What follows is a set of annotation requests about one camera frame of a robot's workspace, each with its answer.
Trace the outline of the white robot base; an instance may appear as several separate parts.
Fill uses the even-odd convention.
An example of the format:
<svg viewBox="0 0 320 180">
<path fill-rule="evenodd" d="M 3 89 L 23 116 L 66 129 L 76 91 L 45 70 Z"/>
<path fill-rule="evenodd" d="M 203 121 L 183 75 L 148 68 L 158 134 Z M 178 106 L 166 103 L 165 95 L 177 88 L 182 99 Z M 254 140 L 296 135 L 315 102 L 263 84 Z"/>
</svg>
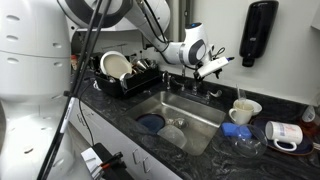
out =
<svg viewBox="0 0 320 180">
<path fill-rule="evenodd" d="M 36 180 L 70 88 L 71 44 L 56 0 L 0 0 L 1 180 Z"/>
</svg>

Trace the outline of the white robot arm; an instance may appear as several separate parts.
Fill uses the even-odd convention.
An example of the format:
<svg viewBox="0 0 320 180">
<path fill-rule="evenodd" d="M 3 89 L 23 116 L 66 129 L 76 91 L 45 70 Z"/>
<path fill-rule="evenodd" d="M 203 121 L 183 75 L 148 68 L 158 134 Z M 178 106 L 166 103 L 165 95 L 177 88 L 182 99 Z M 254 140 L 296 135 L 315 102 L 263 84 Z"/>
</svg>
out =
<svg viewBox="0 0 320 180">
<path fill-rule="evenodd" d="M 81 28 L 88 28 L 94 13 L 94 0 L 57 0 L 65 15 Z M 183 42 L 169 42 L 164 30 L 170 22 L 170 8 L 165 0 L 100 0 L 93 26 L 111 28 L 126 19 L 161 53 L 168 64 L 198 65 L 194 76 L 201 79 L 229 63 L 226 57 L 212 58 L 202 23 L 185 27 Z"/>
</svg>

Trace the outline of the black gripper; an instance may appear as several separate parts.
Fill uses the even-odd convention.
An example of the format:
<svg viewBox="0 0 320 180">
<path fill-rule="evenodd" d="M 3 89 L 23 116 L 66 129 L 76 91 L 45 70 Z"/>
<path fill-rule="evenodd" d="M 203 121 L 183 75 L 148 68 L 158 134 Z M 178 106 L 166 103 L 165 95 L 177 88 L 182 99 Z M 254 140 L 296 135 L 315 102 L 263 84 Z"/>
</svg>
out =
<svg viewBox="0 0 320 180">
<path fill-rule="evenodd" d="M 198 67 L 194 72 L 194 78 L 200 80 L 224 67 L 226 65 L 226 58 L 219 57 L 224 51 L 224 47 L 220 48 L 217 53 L 213 53 L 213 49 L 210 49 L 201 60 L 202 66 Z"/>
</svg>

